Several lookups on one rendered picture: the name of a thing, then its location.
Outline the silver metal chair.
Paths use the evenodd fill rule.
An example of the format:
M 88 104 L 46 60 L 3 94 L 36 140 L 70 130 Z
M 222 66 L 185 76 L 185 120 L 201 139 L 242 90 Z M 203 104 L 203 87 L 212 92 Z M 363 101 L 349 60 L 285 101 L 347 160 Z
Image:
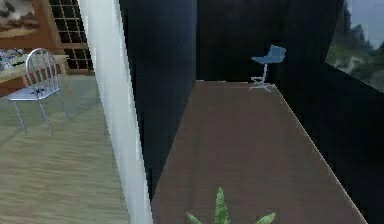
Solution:
M 60 94 L 60 73 L 57 65 L 58 62 L 54 54 L 49 50 L 44 48 L 32 50 L 25 60 L 23 78 L 27 81 L 26 86 L 6 96 L 6 99 L 14 104 L 17 117 L 24 131 L 27 131 L 27 128 L 18 106 L 19 102 L 36 102 L 39 105 L 42 117 L 47 122 L 49 133 L 52 133 L 51 122 L 42 104 L 44 100 L 56 95 L 64 114 L 69 118 Z

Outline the wooden table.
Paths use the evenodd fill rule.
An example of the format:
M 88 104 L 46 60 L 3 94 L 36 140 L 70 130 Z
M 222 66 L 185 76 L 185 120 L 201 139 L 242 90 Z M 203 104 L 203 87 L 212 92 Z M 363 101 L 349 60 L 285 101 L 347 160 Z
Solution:
M 10 93 L 13 93 L 27 85 L 27 78 L 25 77 L 26 65 L 25 60 L 27 55 L 23 55 L 19 58 L 11 60 L 12 63 L 19 62 L 19 65 L 13 68 L 0 71 L 0 97 L 4 97 Z M 64 78 L 67 78 L 68 65 L 67 55 L 55 55 L 56 67 L 58 68 L 59 74 Z

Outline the blue swivel stool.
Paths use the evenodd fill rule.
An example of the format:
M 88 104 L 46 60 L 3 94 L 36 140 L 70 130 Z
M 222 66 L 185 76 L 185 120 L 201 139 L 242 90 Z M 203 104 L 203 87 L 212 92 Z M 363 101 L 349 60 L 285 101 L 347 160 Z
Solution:
M 270 64 L 282 63 L 285 59 L 286 49 L 281 46 L 271 45 L 268 53 L 265 56 L 253 56 L 252 60 L 263 65 L 263 74 L 261 76 L 252 76 L 253 81 L 250 89 L 264 89 L 267 92 L 271 92 L 269 86 L 271 83 L 266 83 L 268 66 Z

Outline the green leafy house plant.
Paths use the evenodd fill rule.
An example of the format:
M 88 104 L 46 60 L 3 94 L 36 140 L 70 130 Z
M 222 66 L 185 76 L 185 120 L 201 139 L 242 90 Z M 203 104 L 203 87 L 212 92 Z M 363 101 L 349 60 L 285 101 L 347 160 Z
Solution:
M 186 216 L 192 222 L 192 224 L 203 224 L 203 222 L 195 215 L 187 212 Z M 272 224 L 275 220 L 276 213 L 264 215 L 255 221 L 254 224 Z M 227 203 L 225 201 L 224 190 L 221 186 L 217 188 L 215 199 L 215 211 L 214 211 L 214 224 L 232 224 L 230 213 Z

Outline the framed brown picture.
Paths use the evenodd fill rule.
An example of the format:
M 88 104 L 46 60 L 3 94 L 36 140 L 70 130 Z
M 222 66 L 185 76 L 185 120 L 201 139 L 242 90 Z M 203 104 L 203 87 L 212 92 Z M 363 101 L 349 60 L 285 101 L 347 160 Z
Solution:
M 40 35 L 48 30 L 45 0 L 0 0 L 0 39 Z

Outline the framed landscape picture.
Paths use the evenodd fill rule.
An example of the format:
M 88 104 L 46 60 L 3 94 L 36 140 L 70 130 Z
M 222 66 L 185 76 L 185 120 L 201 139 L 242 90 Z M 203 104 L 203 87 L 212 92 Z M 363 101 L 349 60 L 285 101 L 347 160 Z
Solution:
M 325 62 L 384 93 L 384 0 L 344 0 Z

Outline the wooden lattice shelf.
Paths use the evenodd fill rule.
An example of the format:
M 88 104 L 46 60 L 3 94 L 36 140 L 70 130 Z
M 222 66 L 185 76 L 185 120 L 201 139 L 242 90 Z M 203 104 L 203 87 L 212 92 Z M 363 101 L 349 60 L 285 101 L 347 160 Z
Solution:
M 78 0 L 49 0 L 61 48 L 73 74 L 92 74 L 93 63 Z

